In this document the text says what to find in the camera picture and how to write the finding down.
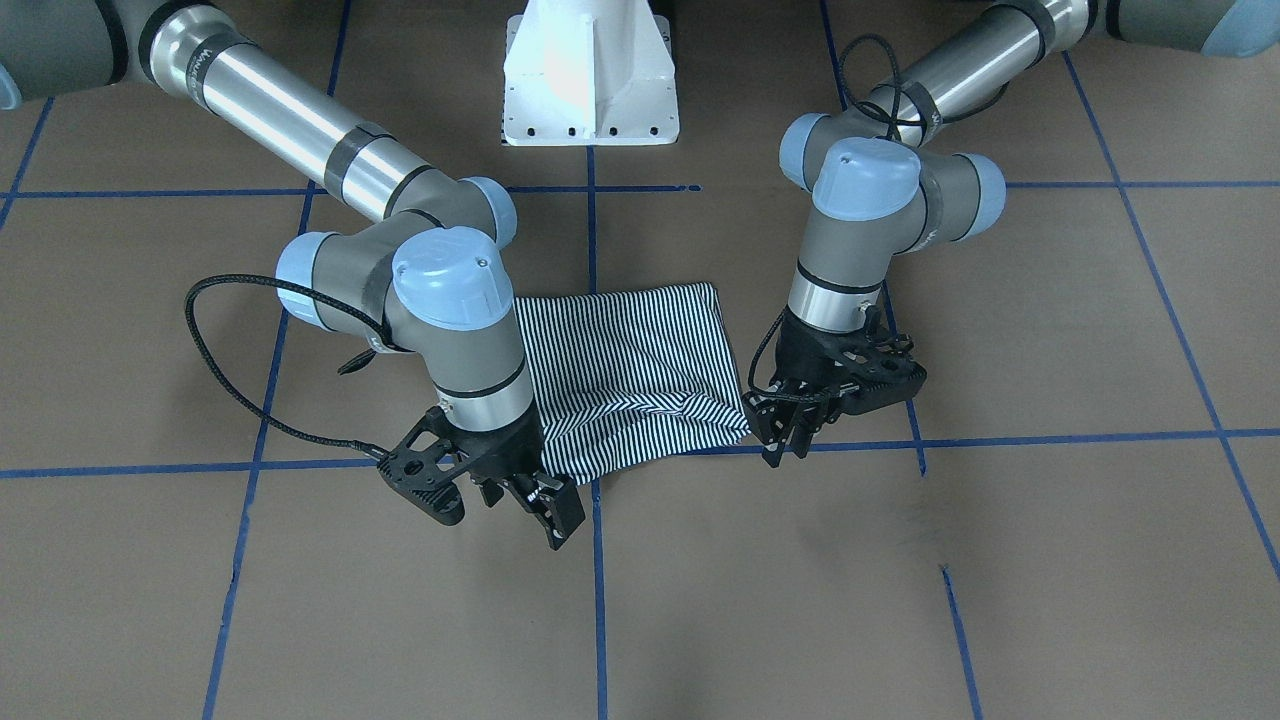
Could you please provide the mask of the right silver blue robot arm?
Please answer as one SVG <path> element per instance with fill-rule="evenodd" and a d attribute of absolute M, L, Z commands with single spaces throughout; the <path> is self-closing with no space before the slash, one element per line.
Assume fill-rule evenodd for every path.
<path fill-rule="evenodd" d="M 541 459 L 532 369 L 500 255 L 518 225 L 502 184 L 442 173 L 275 61 L 209 1 L 5 1 L 1 19 L 4 109 L 145 81 L 234 126 L 369 219 L 353 234 L 300 234 L 270 277 L 197 282 L 186 297 L 188 331 L 229 388 L 196 300 L 218 284 L 270 287 L 292 316 L 367 341 L 346 374 L 379 354 L 421 356 L 436 404 L 392 448 L 310 434 L 246 397 L 242 405 L 288 436 L 374 459 L 397 495 L 443 525 L 465 516 L 465 474 L 486 506 L 513 498 L 553 550 L 572 536 L 585 511 L 576 484 Z"/>

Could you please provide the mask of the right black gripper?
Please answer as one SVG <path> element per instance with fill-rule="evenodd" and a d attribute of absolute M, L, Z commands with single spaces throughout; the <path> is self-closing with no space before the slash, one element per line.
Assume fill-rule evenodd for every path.
<path fill-rule="evenodd" d="M 520 491 L 521 507 L 543 527 L 550 550 L 559 550 L 585 520 L 576 480 L 544 471 L 544 436 L 536 405 L 495 430 L 463 430 L 447 416 L 440 429 L 442 438 L 454 447 L 454 459 L 480 482 L 485 506 L 502 501 L 503 480 L 508 480 L 513 491 Z"/>

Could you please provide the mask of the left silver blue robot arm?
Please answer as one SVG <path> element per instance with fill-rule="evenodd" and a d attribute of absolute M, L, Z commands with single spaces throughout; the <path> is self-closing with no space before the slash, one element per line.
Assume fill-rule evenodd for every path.
<path fill-rule="evenodd" d="M 767 384 L 742 396 L 762 457 L 808 455 L 842 416 L 905 404 L 925 383 L 913 338 L 893 332 L 881 295 L 891 261 L 978 236 L 1000 219 L 1007 183 L 988 158 L 931 152 L 946 126 L 993 106 L 1010 83 L 1065 53 L 1096 24 L 1121 41 L 1206 56 L 1253 56 L 1277 42 L 1275 1 L 993 1 L 968 27 L 902 67 L 874 33 L 890 76 L 868 97 L 847 83 L 837 114 L 799 117 L 780 142 L 780 169 L 806 191 L 806 220 L 787 302 L 764 337 Z"/>

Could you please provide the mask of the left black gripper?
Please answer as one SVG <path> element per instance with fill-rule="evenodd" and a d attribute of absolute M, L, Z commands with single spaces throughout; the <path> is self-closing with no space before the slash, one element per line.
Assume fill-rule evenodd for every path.
<path fill-rule="evenodd" d="M 797 397 L 827 392 L 831 397 L 795 404 L 759 392 L 744 395 L 749 429 L 760 441 L 762 459 L 771 468 L 780 466 L 794 429 L 795 456 L 808 456 L 822 427 L 841 414 L 840 398 L 835 397 L 851 401 L 867 396 L 867 384 L 826 352 L 831 347 L 847 348 L 855 340 L 863 341 L 865 328 L 849 333 L 818 331 L 790 310 L 781 313 L 781 320 L 772 389 Z"/>

